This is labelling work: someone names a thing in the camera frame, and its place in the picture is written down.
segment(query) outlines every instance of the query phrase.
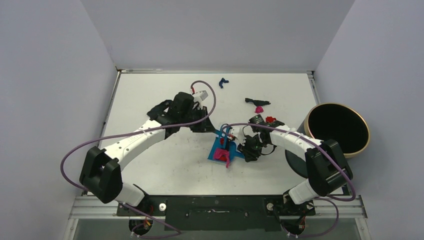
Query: wall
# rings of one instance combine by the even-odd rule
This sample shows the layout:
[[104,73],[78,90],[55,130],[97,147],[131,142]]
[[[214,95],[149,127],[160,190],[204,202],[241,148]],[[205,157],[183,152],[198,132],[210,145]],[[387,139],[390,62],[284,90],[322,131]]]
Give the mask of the wall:
[[322,102],[347,104],[371,142],[349,161],[373,239],[422,239],[424,1],[356,0],[320,62]]
[[116,74],[79,0],[0,1],[0,239],[63,238],[79,191],[60,161],[100,135]]
[[81,0],[119,69],[313,70],[354,0]]

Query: gray panel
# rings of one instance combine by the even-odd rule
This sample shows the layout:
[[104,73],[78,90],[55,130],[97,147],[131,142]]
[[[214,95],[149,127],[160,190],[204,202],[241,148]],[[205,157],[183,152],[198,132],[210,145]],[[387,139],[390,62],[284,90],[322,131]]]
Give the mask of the gray panel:
[[79,0],[0,1],[0,239],[63,237],[116,74]]
[[422,0],[355,1],[315,72],[322,102],[368,122],[369,147],[349,164],[377,240],[423,239],[423,10]]
[[[306,219],[307,227],[304,234],[317,234],[333,225],[333,219]],[[173,233],[164,231],[162,225],[153,224],[146,236],[160,236]],[[133,240],[130,237],[127,219],[80,219],[74,240]],[[172,237],[175,240],[281,240],[287,239],[283,231],[265,232],[264,230],[246,231],[184,231],[182,235]],[[312,237],[311,240],[360,240],[355,219],[340,219],[336,228],[321,237]]]
[[82,0],[121,69],[314,70],[354,0]]

